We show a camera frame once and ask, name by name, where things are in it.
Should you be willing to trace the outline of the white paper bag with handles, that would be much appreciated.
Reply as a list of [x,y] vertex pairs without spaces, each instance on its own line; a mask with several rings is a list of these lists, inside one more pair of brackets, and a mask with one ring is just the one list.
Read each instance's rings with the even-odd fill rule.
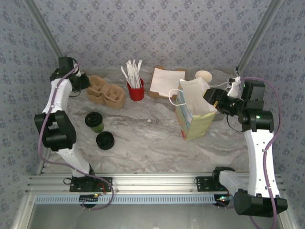
[[173,102],[178,123],[181,127],[181,133],[185,141],[203,137],[210,124],[215,118],[217,109],[209,104],[203,96],[209,89],[215,89],[216,86],[210,86],[204,79],[197,78],[191,81],[181,79],[177,89],[169,92],[176,92],[176,99]]

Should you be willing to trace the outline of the stack of pulp cup carriers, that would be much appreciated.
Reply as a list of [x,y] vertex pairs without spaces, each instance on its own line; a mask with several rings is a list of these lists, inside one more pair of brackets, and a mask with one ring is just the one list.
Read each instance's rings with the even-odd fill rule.
[[122,109],[125,103],[125,90],[116,84],[106,82],[103,78],[92,75],[89,77],[90,86],[87,88],[89,101],[106,105],[113,109]]

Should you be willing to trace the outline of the black plastic cup lid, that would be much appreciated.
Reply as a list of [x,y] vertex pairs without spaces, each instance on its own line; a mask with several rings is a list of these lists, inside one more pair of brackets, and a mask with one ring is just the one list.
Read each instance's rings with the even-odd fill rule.
[[90,112],[85,116],[85,123],[88,127],[98,127],[103,123],[103,117],[98,112]]

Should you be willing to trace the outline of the stack of paper cups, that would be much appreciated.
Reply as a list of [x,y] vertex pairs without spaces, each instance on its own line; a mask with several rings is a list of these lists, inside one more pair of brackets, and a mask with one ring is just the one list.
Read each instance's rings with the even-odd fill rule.
[[210,72],[208,71],[205,71],[205,70],[200,70],[200,71],[197,71],[196,74],[195,74],[195,79],[197,78],[202,78],[205,82],[207,82],[208,84],[210,84],[210,82],[212,81],[213,79],[213,76]]

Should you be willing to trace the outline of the red plastic bucket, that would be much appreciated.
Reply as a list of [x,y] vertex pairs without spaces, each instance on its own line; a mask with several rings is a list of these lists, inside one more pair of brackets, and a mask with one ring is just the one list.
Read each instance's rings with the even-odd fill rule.
[[129,83],[127,83],[127,88],[129,91],[129,96],[133,101],[140,101],[144,98],[144,93],[145,93],[145,89],[144,89],[144,81],[142,80],[142,78],[140,79],[141,81],[141,88],[131,88]]

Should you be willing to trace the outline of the stack of black cup lids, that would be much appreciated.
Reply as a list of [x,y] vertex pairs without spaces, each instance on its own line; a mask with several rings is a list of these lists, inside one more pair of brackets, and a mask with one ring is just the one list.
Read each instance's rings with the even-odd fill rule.
[[111,132],[103,131],[97,135],[96,143],[100,149],[109,150],[114,146],[114,136]]

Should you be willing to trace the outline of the small circuit board with LED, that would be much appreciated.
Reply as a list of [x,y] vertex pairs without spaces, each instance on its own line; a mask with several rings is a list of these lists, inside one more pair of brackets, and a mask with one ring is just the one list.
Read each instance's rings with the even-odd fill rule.
[[232,198],[230,196],[221,196],[216,199],[216,204],[220,205],[221,207],[227,208]]
[[95,203],[98,202],[99,196],[94,195],[94,194],[89,194],[89,195],[80,195],[79,196],[79,202],[86,204],[86,203]]

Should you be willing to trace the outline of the aluminium frame post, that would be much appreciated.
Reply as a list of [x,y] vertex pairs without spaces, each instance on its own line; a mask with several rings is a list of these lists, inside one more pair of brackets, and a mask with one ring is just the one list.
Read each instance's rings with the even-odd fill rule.
[[265,32],[273,21],[277,11],[283,4],[284,0],[270,0],[268,7],[266,8],[258,26],[256,27],[243,55],[237,66],[240,67],[241,74],[245,70],[247,64],[252,58],[256,48],[258,47],[260,41],[262,40]]
[[47,26],[46,21],[43,18],[43,15],[40,13],[40,10],[38,9],[34,0],[22,0],[22,1],[27,7],[31,16],[33,17],[33,20],[36,22],[38,28],[40,29],[43,37],[45,38],[47,44],[49,45],[54,55],[57,58],[62,57],[64,54],[61,51],[60,47],[58,46],[54,36],[52,35],[49,27]]

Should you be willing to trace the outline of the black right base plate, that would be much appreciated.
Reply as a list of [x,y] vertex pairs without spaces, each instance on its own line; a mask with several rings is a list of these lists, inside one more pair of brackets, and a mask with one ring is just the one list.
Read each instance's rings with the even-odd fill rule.
[[195,184],[198,192],[228,192],[228,189],[220,183],[219,177],[196,177]]

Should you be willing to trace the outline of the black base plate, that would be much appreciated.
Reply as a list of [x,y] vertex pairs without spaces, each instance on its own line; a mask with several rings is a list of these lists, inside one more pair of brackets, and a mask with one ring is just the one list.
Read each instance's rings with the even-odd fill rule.
[[97,178],[92,177],[72,177],[70,182],[70,192],[111,192],[110,186]]
[[228,189],[220,183],[219,177],[196,177],[195,184],[198,192],[228,192]]

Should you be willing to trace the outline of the aluminium mounting rail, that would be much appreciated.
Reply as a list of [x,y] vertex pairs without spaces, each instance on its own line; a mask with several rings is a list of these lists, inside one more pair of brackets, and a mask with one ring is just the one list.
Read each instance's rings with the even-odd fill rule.
[[[196,177],[210,177],[211,173],[100,173],[112,177],[118,194],[191,194],[197,192]],[[29,178],[25,191],[36,194],[67,194],[69,186],[63,183],[71,177],[65,173],[49,173]]]

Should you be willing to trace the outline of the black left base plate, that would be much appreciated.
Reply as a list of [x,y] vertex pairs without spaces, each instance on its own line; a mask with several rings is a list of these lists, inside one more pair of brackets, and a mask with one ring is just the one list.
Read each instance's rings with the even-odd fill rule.
[[97,178],[92,177],[72,177],[70,182],[70,192],[111,192],[110,186]]

